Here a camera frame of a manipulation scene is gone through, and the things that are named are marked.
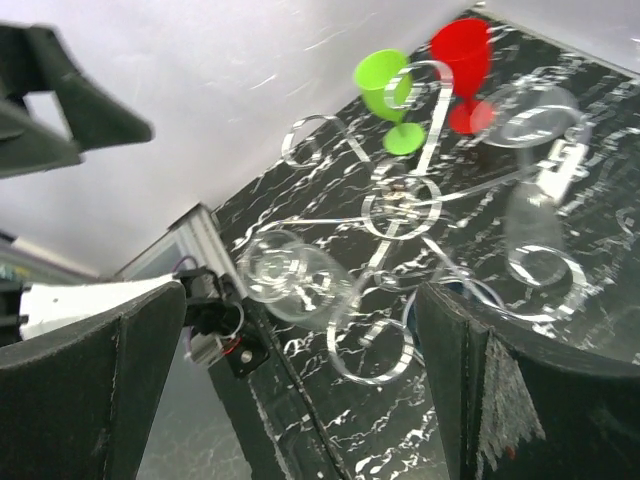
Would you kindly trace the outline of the red wine glass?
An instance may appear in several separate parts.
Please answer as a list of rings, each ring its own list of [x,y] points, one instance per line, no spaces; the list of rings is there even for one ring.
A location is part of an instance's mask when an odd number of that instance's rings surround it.
[[[490,71],[488,22],[479,18],[453,21],[432,38],[430,51],[434,60],[447,64],[453,73],[453,93],[460,102],[449,114],[450,127],[464,135],[487,127],[492,107],[478,100],[476,94]]]

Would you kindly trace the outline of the clear champagne flute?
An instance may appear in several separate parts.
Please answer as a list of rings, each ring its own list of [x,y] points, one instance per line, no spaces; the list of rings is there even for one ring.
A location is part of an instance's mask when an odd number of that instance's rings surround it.
[[[558,255],[564,242],[557,201],[537,183],[540,172],[535,169],[534,149],[562,135],[571,141],[581,138],[584,114],[575,97],[558,86],[508,85],[487,100],[494,120],[485,130],[484,142],[513,149],[523,175],[507,202],[507,269],[516,280],[533,287],[554,284],[567,271]]]

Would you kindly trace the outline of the clear tumbler glass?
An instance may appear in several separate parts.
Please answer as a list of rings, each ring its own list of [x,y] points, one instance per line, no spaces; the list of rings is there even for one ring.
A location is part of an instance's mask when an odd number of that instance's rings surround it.
[[[248,296],[275,317],[301,328],[324,331],[336,309],[343,328],[360,306],[354,278],[331,255],[286,230],[254,236],[240,256],[237,271]]]

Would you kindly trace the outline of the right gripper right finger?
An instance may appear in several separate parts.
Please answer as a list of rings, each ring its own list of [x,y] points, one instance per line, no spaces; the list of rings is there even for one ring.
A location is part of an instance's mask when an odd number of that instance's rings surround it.
[[[635,479],[639,369],[424,283],[417,331],[453,479]]]

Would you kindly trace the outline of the green wine glass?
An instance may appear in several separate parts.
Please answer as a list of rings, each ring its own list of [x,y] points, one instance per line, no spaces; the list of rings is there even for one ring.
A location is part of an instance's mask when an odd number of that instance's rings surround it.
[[[409,66],[409,58],[396,49],[383,49],[369,54],[356,66],[354,83],[360,91],[368,110],[376,117],[391,122],[382,143],[392,155],[403,156],[414,153],[425,140],[425,131],[418,123],[404,120],[408,107],[405,105],[412,88],[410,74],[398,74]]]

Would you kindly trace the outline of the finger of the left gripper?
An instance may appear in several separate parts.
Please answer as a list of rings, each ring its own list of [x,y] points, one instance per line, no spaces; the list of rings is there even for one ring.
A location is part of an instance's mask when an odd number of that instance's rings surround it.
[[[81,163],[74,141],[36,122],[25,97],[53,92],[53,74],[42,59],[35,35],[60,43],[49,28],[1,25],[1,176],[11,178]]]
[[[31,26],[24,34],[38,70],[55,93],[82,151],[152,140],[151,125],[85,77],[53,29]]]

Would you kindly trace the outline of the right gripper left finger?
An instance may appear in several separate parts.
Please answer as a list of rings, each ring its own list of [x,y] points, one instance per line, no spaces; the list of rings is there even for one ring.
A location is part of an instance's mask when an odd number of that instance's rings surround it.
[[[185,313],[171,282],[2,347],[2,478],[135,478]]]

